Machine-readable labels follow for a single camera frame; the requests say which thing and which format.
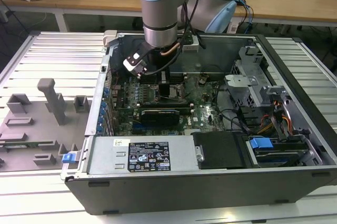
wooden table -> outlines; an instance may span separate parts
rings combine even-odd
[[[14,11],[47,12],[56,17],[60,31],[67,32],[64,14],[141,16],[140,0],[3,0]],[[337,27],[337,0],[247,0],[254,9],[254,23]],[[242,21],[238,7],[232,24]]]

black cable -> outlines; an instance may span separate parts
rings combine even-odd
[[[14,12],[11,11],[11,9],[6,5],[6,3],[3,0],[0,0],[0,1],[8,9],[8,11],[10,11],[13,14],[13,16],[15,17],[15,19],[21,24],[21,26],[23,27],[23,29],[29,34],[29,31],[27,30],[27,28],[22,24],[22,22],[20,22],[19,18],[17,18],[17,16],[14,14]]]
[[[189,20],[189,10],[187,9],[187,3],[183,4],[183,9],[184,9],[184,14],[185,14],[185,20],[187,19],[187,21],[190,24],[190,29],[193,35],[195,35],[198,38],[199,41],[199,45],[200,47],[202,47],[203,49],[206,49],[206,45],[203,43],[201,36],[199,35],[199,33],[192,27],[192,23]]]
[[[234,119],[239,120],[238,116],[233,117],[233,119],[231,120],[231,130],[233,130],[233,120],[234,120]]]
[[[251,23],[253,23],[253,20],[254,20],[254,9],[251,6],[249,6],[249,8],[252,10],[252,20],[251,20]]]
[[[189,21],[187,21],[187,22],[188,22],[188,24],[187,24],[187,29],[189,28],[190,23],[191,23],[191,21],[192,21],[192,19],[193,19],[193,16],[194,16],[194,14],[195,14],[195,10],[196,10],[196,8],[197,8],[197,6],[198,6],[198,3],[199,3],[199,0],[196,0],[195,5],[194,5],[194,8],[193,8],[193,11],[192,11],[192,13],[191,13],[191,18],[189,19]],[[164,65],[163,67],[161,67],[161,68],[158,69],[158,70],[155,70],[154,72],[145,73],[144,75],[150,76],[150,75],[155,75],[155,74],[157,74],[157,73],[160,73],[162,70],[166,69],[166,68],[167,68],[168,66],[170,66],[173,62],[175,62],[175,60],[179,57],[180,53],[181,53],[182,50],[183,50],[183,47],[184,47],[184,41],[185,41],[186,35],[187,35],[187,30],[184,32],[183,37],[182,37],[181,40],[180,40],[180,48],[179,48],[178,52],[176,53],[176,55],[175,55],[175,56],[174,56],[174,57],[173,57],[173,58],[172,58],[166,65]]]
[[[225,71],[223,69],[221,69],[219,65],[216,65],[216,64],[204,65],[204,67],[201,68],[200,73],[203,73],[205,71],[205,69],[207,69],[209,66],[214,66],[214,67],[218,68],[222,73],[225,73]]]
[[[244,16],[244,18],[243,18],[243,20],[242,20],[242,22],[238,25],[238,27],[237,28],[239,28],[244,22],[245,22],[245,20],[247,19],[247,16],[248,16],[248,12],[247,12],[247,8],[244,6],[244,10],[245,10],[245,16]]]

power supply label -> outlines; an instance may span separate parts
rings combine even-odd
[[[127,169],[130,172],[171,170],[168,142],[131,142]]]

electronic component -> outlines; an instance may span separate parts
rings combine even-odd
[[[249,142],[260,167],[294,166],[309,151],[300,136],[287,141],[253,137]]]
[[[172,126],[179,124],[180,113],[177,110],[144,110],[141,123],[144,126]]]

metal case panel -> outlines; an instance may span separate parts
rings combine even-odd
[[[198,176],[69,179],[66,185],[92,215],[292,203],[328,184],[337,170]]]

